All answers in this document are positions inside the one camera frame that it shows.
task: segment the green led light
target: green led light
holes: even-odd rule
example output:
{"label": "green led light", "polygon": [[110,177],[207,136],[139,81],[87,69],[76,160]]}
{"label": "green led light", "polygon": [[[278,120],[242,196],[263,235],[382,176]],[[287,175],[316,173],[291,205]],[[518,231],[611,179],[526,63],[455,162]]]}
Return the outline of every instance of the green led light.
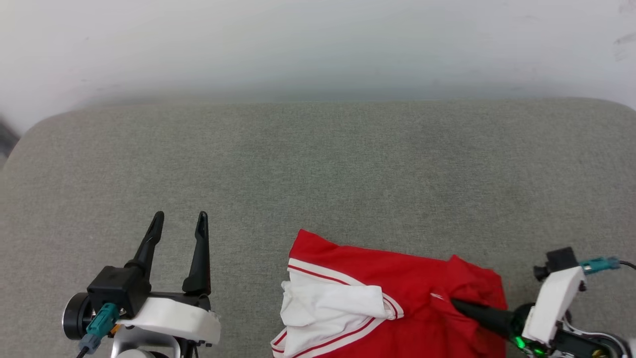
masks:
{"label": "green led light", "polygon": [[515,337],[515,343],[517,344],[517,347],[521,349],[525,348],[525,342],[523,341],[521,337]]}

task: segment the gray couch cushion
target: gray couch cushion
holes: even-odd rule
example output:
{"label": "gray couch cushion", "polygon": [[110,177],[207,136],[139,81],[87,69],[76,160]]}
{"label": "gray couch cushion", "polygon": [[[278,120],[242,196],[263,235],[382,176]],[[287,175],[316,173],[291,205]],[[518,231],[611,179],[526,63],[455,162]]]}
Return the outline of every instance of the gray couch cushion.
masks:
{"label": "gray couch cushion", "polygon": [[[222,343],[202,357],[268,357],[300,228],[339,244],[496,270],[509,305],[532,267],[636,261],[636,112],[591,99],[131,106],[59,115],[2,170],[3,357],[74,357],[67,300],[134,254],[166,214],[155,290],[179,290],[197,215],[210,217]],[[636,333],[636,272],[590,278],[575,323]],[[105,343],[97,357],[106,357]]]}

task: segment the cable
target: cable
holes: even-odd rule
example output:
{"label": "cable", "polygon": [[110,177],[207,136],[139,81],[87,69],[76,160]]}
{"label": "cable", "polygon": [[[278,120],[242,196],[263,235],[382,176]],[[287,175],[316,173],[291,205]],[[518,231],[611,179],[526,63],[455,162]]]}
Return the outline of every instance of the cable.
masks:
{"label": "cable", "polygon": [[88,347],[84,347],[79,351],[77,358],[84,358],[84,356],[88,353]]}
{"label": "cable", "polygon": [[629,261],[619,261],[619,263],[620,263],[621,265],[629,266],[629,267],[631,267],[631,268],[633,268],[633,269],[636,269],[636,265],[632,264],[632,263],[631,263],[631,262],[629,262]]}
{"label": "cable", "polygon": [[607,334],[607,333],[600,333],[600,332],[591,333],[591,332],[582,331],[582,330],[580,330],[578,328],[572,327],[572,325],[570,324],[570,322],[567,321],[567,319],[563,320],[563,325],[565,327],[567,327],[571,332],[576,333],[576,334],[585,334],[585,335],[588,335],[588,336],[603,336],[603,337],[606,337],[606,338],[614,341],[618,345],[618,347],[621,349],[621,351],[622,351],[621,352],[622,353],[621,354],[621,358],[626,358],[627,357],[628,350],[625,349],[625,346],[623,345],[623,342],[621,342],[618,339],[616,339],[616,337],[614,337],[614,336],[612,336],[610,334]]}

